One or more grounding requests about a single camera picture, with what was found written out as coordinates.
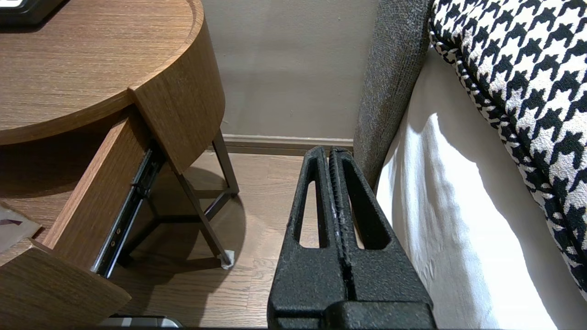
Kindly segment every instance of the black metal table leg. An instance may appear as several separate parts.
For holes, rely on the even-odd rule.
[[[231,261],[228,258],[228,256],[226,255],[226,251],[224,251],[224,249],[220,245],[220,241],[218,240],[218,237],[216,237],[216,234],[214,234],[214,230],[212,230],[212,227],[210,226],[210,222],[208,221],[208,218],[206,217],[206,215],[204,214],[204,212],[202,210],[202,207],[200,206],[200,201],[198,200],[198,198],[194,194],[193,188],[191,187],[189,182],[185,179],[183,174],[176,174],[176,177],[177,177],[177,180],[181,184],[181,188],[184,190],[185,194],[190,199],[190,203],[192,204],[196,213],[200,217],[200,222],[202,222],[202,224],[204,225],[204,230],[202,230],[202,235],[204,235],[204,238],[206,239],[206,243],[208,243],[208,246],[212,250],[212,253],[214,253],[215,256],[218,256],[223,264],[230,265]]]
[[[226,180],[226,184],[228,186],[228,192],[234,197],[239,192],[238,183],[237,178],[234,176],[234,170],[232,169],[232,163],[228,157],[228,151],[226,150],[226,144],[224,144],[224,138],[222,137],[221,130],[218,130],[218,133],[214,137],[212,146],[214,146],[214,151],[216,151],[216,158],[218,159],[220,167],[222,168],[222,173],[224,174],[224,179]]]
[[[196,214],[159,215],[155,205],[149,199],[151,187],[142,187],[141,191],[144,192],[144,196],[142,198],[147,200],[148,205],[153,212],[153,219],[122,248],[118,257],[119,264],[125,267],[131,263],[133,259],[130,256],[130,253],[136,249],[154,230],[156,230],[160,224],[174,223],[201,223],[203,225],[202,235],[204,236],[204,239],[206,239],[206,243],[212,250],[212,253],[214,253],[214,255],[218,257],[223,264],[231,264],[230,258],[222,248],[220,241],[210,226],[210,220],[222,209],[222,207],[228,202],[228,200],[230,200],[231,197],[235,197],[239,193],[239,188],[237,178],[234,175],[234,170],[232,169],[230,158],[228,157],[226,145],[224,144],[224,139],[222,138],[222,132],[220,130],[218,130],[218,133],[214,137],[212,145],[214,147],[220,167],[222,168],[222,173],[224,174],[224,180],[226,181],[227,188],[206,208],[205,211],[203,211],[200,205],[200,201],[196,197],[194,189],[191,187],[187,179],[182,174],[176,174],[177,180],[189,198]]]

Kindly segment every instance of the black and white pillow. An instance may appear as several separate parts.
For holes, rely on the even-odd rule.
[[[429,25],[587,299],[587,2],[435,0]]]

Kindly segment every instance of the tabletop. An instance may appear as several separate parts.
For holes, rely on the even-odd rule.
[[[144,81],[185,47],[186,0],[70,0],[35,31],[0,29],[0,145],[82,127],[133,103]]]

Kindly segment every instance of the wood grain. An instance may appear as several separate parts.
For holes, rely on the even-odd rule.
[[[43,226],[38,241],[53,226],[113,123],[105,118],[72,132],[0,146],[0,200]]]
[[[130,300],[121,288],[23,240],[0,254],[2,329],[96,325]]]
[[[37,31],[3,31],[0,145],[67,132],[131,104],[127,88],[163,71],[193,38],[193,16],[185,0],[70,0]]]
[[[175,172],[206,149],[224,115],[224,91],[200,1],[190,1],[193,27],[185,44],[145,81],[130,88]]]
[[[115,124],[88,165],[43,243],[89,269],[130,190],[149,142],[134,107]]]
[[[122,313],[167,315],[185,326],[267,326],[266,302],[303,157],[230,154],[230,158],[241,192],[210,224],[222,245],[235,251],[235,268],[198,270],[196,260],[211,254],[197,226],[163,225],[133,254],[135,264],[114,271],[112,281],[133,296]],[[222,171],[211,152],[203,153],[184,175],[196,190],[223,186]],[[162,214],[189,211],[174,180],[167,169],[153,190]],[[151,216],[142,210],[137,229]],[[308,206],[306,216],[312,219],[315,210]],[[305,233],[308,241],[316,233],[317,226],[310,225]]]

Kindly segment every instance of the baseboard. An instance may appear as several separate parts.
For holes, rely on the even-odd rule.
[[[303,156],[315,146],[343,147],[353,151],[353,139],[320,139],[315,137],[285,137],[223,134],[224,143],[230,153],[281,154]]]

